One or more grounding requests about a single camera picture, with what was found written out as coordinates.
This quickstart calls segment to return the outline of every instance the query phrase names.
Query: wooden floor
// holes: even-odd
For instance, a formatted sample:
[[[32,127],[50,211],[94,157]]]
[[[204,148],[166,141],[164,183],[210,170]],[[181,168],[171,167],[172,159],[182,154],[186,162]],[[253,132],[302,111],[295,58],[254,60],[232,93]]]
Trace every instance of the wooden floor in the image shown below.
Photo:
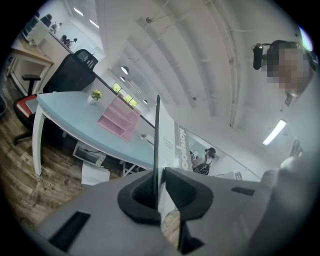
[[[16,146],[12,142],[14,136],[27,131],[12,108],[14,100],[22,95],[9,78],[2,83],[1,95],[7,103],[6,113],[0,117],[1,187],[17,220],[35,229],[51,212],[86,189],[81,185],[82,161],[72,156],[74,146],[62,145],[57,148],[43,140],[42,174],[37,176],[33,166],[31,138]],[[110,171],[111,180],[120,177],[121,167],[110,162],[104,162],[104,167]],[[163,234],[176,247],[179,219],[179,212],[172,211],[161,227]]]

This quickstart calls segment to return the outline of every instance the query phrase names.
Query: small green plant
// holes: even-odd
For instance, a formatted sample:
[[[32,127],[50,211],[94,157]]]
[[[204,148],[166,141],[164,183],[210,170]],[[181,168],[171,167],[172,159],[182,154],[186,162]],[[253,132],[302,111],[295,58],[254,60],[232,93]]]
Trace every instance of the small green plant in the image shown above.
[[[91,92],[91,97],[95,100],[99,100],[101,98],[101,92],[99,90],[93,90]]]

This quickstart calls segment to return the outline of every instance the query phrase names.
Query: mesh chair back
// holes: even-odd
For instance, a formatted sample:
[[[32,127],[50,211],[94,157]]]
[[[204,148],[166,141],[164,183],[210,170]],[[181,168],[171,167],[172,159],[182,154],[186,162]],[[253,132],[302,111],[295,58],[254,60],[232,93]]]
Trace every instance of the mesh chair back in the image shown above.
[[[83,63],[85,63],[89,69],[93,70],[98,60],[86,49],[77,50],[74,53]]]
[[[96,79],[95,73],[74,54],[67,55],[43,88],[43,92],[82,91]]]

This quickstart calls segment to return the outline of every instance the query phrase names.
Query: pink shelf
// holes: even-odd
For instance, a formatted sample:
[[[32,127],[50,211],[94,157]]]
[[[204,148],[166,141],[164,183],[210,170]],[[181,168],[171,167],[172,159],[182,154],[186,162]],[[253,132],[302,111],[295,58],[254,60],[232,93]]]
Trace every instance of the pink shelf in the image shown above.
[[[125,141],[130,141],[140,112],[116,97],[98,120],[98,124]]]
[[[113,134],[119,136],[120,138],[125,132],[124,129],[116,125],[114,122],[110,121],[105,116],[101,116],[97,123],[103,128],[107,129],[109,132],[112,132]]]

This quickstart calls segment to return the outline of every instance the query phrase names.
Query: wooden tabletop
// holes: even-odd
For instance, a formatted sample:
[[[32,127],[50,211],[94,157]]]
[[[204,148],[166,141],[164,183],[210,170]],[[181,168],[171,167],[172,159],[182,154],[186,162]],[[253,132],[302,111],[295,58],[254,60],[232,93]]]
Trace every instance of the wooden tabletop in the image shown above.
[[[49,64],[54,62],[47,57],[38,46],[30,46],[27,41],[22,38],[17,38],[11,45],[11,51],[15,54],[24,55],[38,61],[42,61]]]

